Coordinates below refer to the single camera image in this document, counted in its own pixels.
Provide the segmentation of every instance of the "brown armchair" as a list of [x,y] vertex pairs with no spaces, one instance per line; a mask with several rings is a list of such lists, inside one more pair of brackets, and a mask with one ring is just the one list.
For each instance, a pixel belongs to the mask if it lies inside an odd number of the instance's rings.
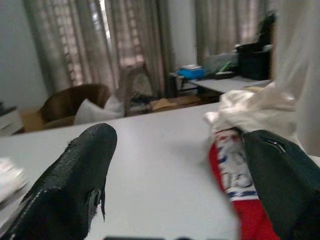
[[107,86],[84,84],[60,91],[49,97],[39,110],[45,129],[71,126],[75,115],[85,99],[103,108],[110,97]]

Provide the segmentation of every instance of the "white desk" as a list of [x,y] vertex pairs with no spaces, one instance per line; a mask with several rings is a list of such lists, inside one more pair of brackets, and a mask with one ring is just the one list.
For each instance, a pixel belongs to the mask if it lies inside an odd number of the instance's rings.
[[227,78],[227,79],[208,79],[208,80],[192,80],[190,81],[191,84],[203,87],[206,89],[214,90],[220,93],[226,93],[231,90],[241,90],[245,87],[265,87],[268,85],[271,81],[270,80],[252,80],[248,78],[244,78],[241,76],[235,76],[233,78]]
[[[118,144],[106,178],[106,221],[98,214],[88,240],[105,236],[238,239],[238,220],[218,190],[207,155],[208,104],[107,122]],[[0,139],[33,184],[91,124]]]

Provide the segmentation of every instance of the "white wall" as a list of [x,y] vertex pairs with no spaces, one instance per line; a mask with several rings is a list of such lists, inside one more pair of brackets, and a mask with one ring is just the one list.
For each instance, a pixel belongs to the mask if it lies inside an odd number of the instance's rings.
[[20,109],[48,98],[22,0],[0,0],[0,101]]
[[169,0],[172,50],[175,67],[197,63],[194,0]]

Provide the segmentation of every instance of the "table surface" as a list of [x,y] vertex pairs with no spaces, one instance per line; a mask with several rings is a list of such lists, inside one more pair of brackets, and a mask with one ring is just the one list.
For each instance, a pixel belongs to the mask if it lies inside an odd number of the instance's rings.
[[210,90],[215,90],[220,93],[226,93],[231,90],[240,90],[245,87],[265,87],[271,81],[270,80],[252,80],[241,76],[235,76],[227,79],[208,79],[208,80],[191,80],[190,83],[199,87],[203,87]]
[[[98,211],[86,239],[238,239],[237,217],[207,159],[210,129],[203,115],[217,108],[213,103],[108,121],[118,144],[106,178],[106,221]],[[12,157],[32,185],[91,125],[1,138],[0,156]]]

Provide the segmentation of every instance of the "curtain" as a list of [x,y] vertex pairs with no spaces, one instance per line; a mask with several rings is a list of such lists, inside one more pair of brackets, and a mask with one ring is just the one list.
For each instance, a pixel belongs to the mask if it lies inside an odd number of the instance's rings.
[[49,94],[81,84],[117,87],[99,0],[25,0]]
[[145,65],[154,94],[168,94],[172,58],[167,1],[106,0],[105,8],[119,69]]
[[197,62],[257,40],[259,22],[278,0],[195,0]]

